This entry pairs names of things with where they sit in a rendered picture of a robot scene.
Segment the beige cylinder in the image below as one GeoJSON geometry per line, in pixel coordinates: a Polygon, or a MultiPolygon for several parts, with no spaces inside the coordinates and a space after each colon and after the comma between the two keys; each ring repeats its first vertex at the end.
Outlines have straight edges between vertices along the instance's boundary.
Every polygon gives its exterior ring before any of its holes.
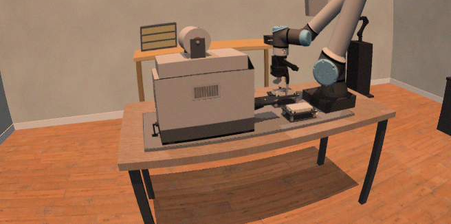
{"type": "Polygon", "coordinates": [[[205,46],[206,52],[208,51],[211,44],[211,37],[207,31],[198,27],[185,27],[178,36],[178,42],[181,48],[186,49],[186,51],[190,54],[190,39],[194,39],[195,37],[205,38],[205,46]]]}

